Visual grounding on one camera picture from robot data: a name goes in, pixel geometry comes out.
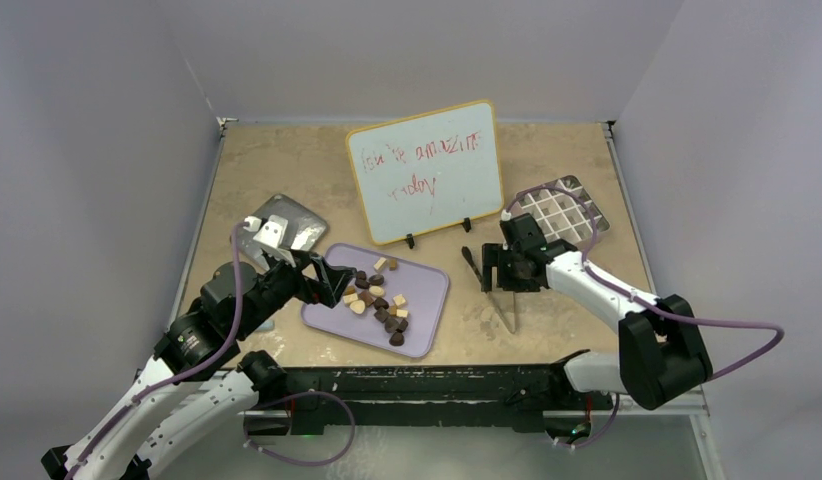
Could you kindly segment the lilac plastic tray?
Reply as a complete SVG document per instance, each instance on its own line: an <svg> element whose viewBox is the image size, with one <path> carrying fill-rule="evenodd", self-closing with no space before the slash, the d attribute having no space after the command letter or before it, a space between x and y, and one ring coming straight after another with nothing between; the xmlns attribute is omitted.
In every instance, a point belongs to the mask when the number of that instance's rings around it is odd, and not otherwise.
<svg viewBox="0 0 822 480"><path fill-rule="evenodd" d="M397 295L406 300L403 309L408 313L409 326L404 332L404 343L393 346L390 334L374 317L373 310L355 314L346 304L335 308L305 305L301 318L305 325L362 344L381 348L410 358L425 356L432 347L438 323L444 308L450 280L441 269L399 257L397 268L384 268L384 289L391 302Z"/></svg>

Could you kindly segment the metal tweezers black tips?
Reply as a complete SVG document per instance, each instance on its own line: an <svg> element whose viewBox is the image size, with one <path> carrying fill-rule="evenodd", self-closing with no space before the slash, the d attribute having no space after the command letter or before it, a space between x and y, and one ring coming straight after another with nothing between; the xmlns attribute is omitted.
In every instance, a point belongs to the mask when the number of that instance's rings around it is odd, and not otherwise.
<svg viewBox="0 0 822 480"><path fill-rule="evenodd" d="M481 269L475 262L473 253L467 246L462 246L461 255L468 264L473 275L479 283L483 281ZM500 323L505 327L509 334L514 335L518 330L518 311L516 305L516 295L513 292L506 292L501 290L484 291L488 301Z"/></svg>

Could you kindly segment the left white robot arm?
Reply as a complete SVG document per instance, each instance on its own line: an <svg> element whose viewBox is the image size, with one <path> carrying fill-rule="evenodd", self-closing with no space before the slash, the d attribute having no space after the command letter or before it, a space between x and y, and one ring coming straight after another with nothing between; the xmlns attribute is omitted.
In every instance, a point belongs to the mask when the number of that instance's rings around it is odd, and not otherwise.
<svg viewBox="0 0 822 480"><path fill-rule="evenodd" d="M51 479L149 479L188 442L253 405L288 406L296 396L287 374L266 352L250 352L236 369L197 392L229 360L239 342L289 301L335 307L357 271L332 266L319 254L292 250L270 258L259 273L239 259L218 267L187 312L176 318L150 358L106 417L72 445L49 449L41 459Z"/></svg>

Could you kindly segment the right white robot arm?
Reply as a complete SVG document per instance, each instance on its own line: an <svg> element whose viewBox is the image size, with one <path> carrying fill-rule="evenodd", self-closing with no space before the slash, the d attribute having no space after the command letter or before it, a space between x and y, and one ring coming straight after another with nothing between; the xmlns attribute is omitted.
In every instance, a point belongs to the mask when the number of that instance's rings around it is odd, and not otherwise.
<svg viewBox="0 0 822 480"><path fill-rule="evenodd" d="M529 214L500 223L504 240L481 247L481 288L552 290L574 300L616 334L614 354L586 351L561 361L548 392L571 407L587 392L624 394L655 410L711 380L714 370L690 304L635 288L591 263L572 243L549 241Z"/></svg>

